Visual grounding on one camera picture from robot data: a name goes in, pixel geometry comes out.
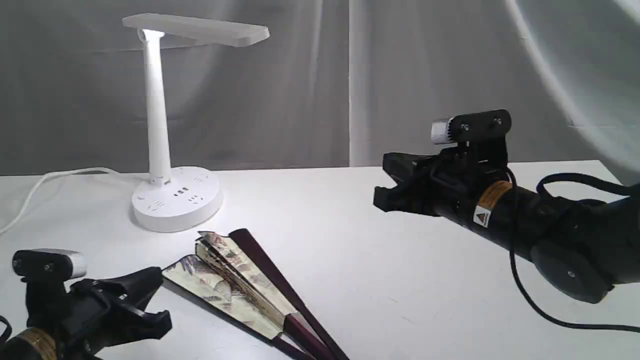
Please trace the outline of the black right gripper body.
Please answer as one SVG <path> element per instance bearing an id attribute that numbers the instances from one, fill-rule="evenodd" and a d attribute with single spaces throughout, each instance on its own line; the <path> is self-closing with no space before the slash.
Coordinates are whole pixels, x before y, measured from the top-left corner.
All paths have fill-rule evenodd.
<path id="1" fill-rule="evenodd" d="M 506 145 L 457 145 L 425 162 L 435 214 L 454 223 L 488 223 L 511 189 Z"/>

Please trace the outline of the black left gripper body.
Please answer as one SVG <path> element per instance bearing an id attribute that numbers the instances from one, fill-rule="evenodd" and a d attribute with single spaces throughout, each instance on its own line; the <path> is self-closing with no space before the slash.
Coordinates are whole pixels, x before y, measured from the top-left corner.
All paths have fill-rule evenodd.
<path id="1" fill-rule="evenodd" d="M 131 291 L 114 280 L 27 281 L 27 327 L 51 337 L 57 351 L 100 351 L 122 344 Z"/>

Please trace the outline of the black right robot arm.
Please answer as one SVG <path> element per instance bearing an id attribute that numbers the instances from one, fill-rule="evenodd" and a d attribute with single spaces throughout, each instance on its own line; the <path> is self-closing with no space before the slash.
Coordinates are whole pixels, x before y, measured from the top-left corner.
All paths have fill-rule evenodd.
<path id="1" fill-rule="evenodd" d="M 375 189 L 375 207 L 446 218 L 512 249 L 575 300 L 596 304 L 639 282 L 638 184 L 557 173 L 530 191 L 510 182 L 505 150 L 483 159 L 466 146 L 386 153 L 382 170 L 395 186 Z"/>

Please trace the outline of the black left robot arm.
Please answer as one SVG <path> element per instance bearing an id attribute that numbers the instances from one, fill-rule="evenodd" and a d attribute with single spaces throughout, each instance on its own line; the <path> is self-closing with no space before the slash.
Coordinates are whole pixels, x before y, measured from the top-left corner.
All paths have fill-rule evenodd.
<path id="1" fill-rule="evenodd" d="M 3 360 L 96 360 L 109 347 L 162 339 L 173 328 L 168 310 L 146 312 L 163 284 L 152 266 L 110 279 L 63 280 L 23 276 L 26 329 L 1 335 Z"/>

